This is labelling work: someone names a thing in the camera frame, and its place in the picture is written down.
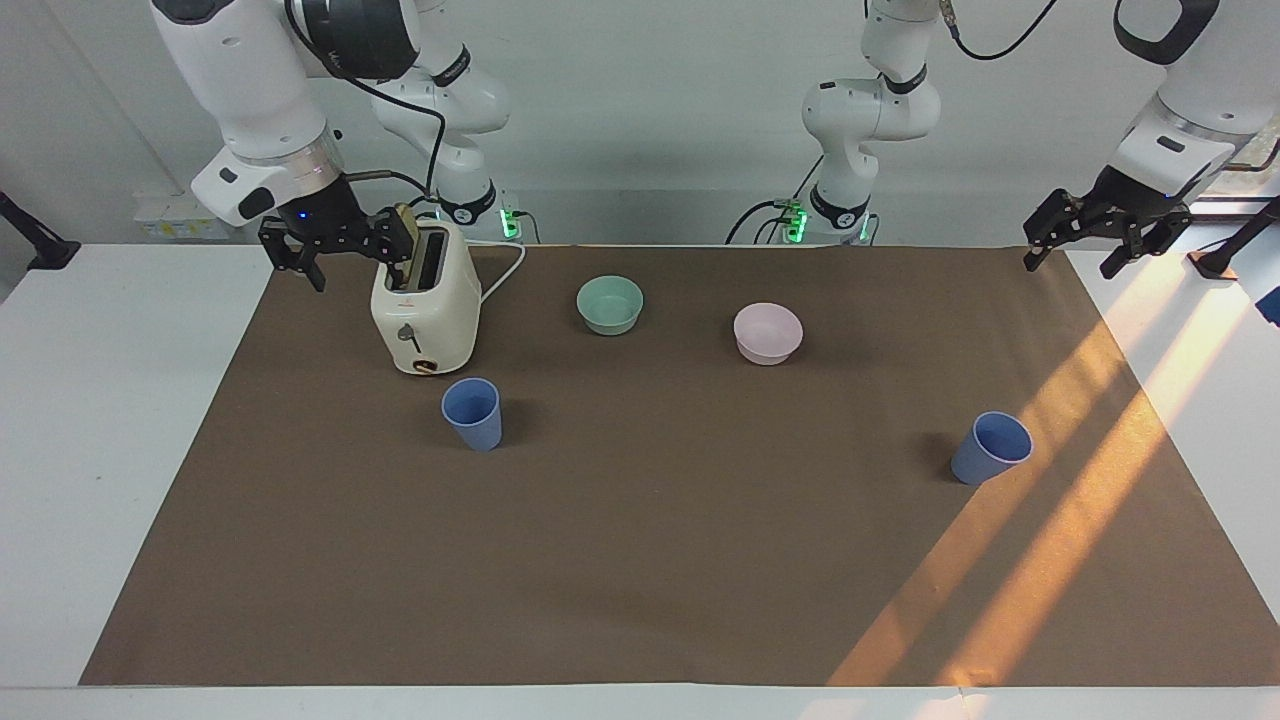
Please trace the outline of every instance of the green light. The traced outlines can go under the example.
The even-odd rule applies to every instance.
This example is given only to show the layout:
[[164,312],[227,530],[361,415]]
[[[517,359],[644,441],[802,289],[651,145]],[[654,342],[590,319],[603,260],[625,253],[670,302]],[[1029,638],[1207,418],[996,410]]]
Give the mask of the green light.
[[800,243],[804,242],[804,229],[809,224],[809,213],[796,208],[796,215],[791,218],[791,224],[787,225],[787,242]]
[[507,236],[507,240],[515,240],[520,237],[520,220],[511,215],[511,210],[503,208],[499,210],[502,215],[502,232]]

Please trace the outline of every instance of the green bowl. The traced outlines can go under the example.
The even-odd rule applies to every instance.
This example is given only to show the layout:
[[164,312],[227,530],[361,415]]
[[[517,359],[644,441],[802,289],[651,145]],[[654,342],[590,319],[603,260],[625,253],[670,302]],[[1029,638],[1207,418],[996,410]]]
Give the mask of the green bowl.
[[603,275],[577,291],[577,311],[591,332],[622,334],[635,327],[644,309],[640,287],[621,275]]

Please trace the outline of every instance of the white power cord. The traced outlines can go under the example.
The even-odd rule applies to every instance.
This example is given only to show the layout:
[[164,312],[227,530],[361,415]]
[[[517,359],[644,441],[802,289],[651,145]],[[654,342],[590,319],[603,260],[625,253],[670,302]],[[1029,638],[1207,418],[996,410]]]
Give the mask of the white power cord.
[[516,242],[489,242],[485,240],[468,240],[467,245],[481,245],[485,247],[515,247],[520,250],[520,258],[516,258],[516,261],[512,263],[511,268],[507,268],[507,272],[503,273],[502,277],[498,278],[493,283],[493,286],[490,286],[489,290],[484,291],[484,295],[480,296],[480,304],[484,305],[484,301],[489,300],[489,296],[493,295],[494,291],[497,291],[499,287],[502,287],[502,283],[507,282],[507,278],[516,274],[516,270],[518,270],[520,266],[525,263],[525,255],[529,254],[529,249]]

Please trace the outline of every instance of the table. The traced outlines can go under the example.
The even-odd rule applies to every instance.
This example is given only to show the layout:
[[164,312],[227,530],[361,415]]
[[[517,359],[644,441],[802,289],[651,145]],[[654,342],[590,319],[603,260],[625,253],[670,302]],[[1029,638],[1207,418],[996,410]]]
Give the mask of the table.
[[[3,347],[13,348],[0,356],[0,382],[4,396],[14,398],[10,406],[22,407],[20,414],[4,415],[6,441],[0,460],[37,480],[6,484],[0,510],[4,575],[14,579],[4,585],[6,611],[0,620],[5,648],[0,680],[8,687],[74,684],[269,273],[256,249],[99,246],[86,251],[90,261],[56,275],[28,278],[0,309]],[[1224,428],[1268,427],[1268,420],[1274,425],[1276,411],[1263,401],[1267,393],[1234,378],[1272,379],[1280,341],[1247,310],[1243,291],[1211,292],[1188,282],[1175,258],[1149,263],[1144,268],[1153,269],[1123,275],[1124,282],[1116,284],[1093,279],[1100,259],[1073,254],[1175,443],[1275,609],[1277,583],[1267,571],[1274,562],[1266,546],[1275,547],[1276,532],[1265,515],[1258,516],[1275,498],[1266,496],[1275,492],[1267,483],[1270,457],[1248,442],[1249,436]],[[179,275],[184,283],[155,290],[161,287],[156,278]],[[1161,304],[1169,310],[1152,315],[1149,309]],[[86,314],[100,333],[67,337],[58,332],[65,319]],[[1225,325],[1224,314],[1231,318]],[[1203,347],[1216,354],[1197,352]],[[156,363],[156,348],[184,359],[179,377],[161,374],[169,365]],[[68,382],[50,391],[40,386],[37,368],[64,374]],[[1206,374],[1207,369],[1215,372]],[[1181,380],[1201,374],[1201,384],[1187,392]],[[106,379],[113,380],[110,386]],[[175,379],[179,392],[173,391]],[[161,387],[165,397],[156,393]],[[51,428],[63,438],[56,450],[44,439],[42,430]],[[150,438],[146,446],[122,445],[137,437],[138,428]],[[1226,465],[1219,452],[1224,442],[1231,450]],[[90,457],[97,462],[92,477],[77,474]],[[118,487],[106,486],[113,474],[132,478],[133,492],[122,495]]]

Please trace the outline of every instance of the brown tabletop mat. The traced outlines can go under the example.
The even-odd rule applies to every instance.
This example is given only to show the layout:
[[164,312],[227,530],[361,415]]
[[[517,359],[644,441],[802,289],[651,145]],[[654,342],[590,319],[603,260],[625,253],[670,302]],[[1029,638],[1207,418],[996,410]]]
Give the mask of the brown tabletop mat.
[[[493,278],[511,254],[481,254]],[[1252,685],[1280,630],[1065,258],[538,249],[452,378],[275,277],[84,684]],[[645,291],[590,334],[596,274]],[[806,338],[756,368],[731,320]],[[465,450],[451,382],[503,392]],[[946,473],[984,410],[1030,462]]]

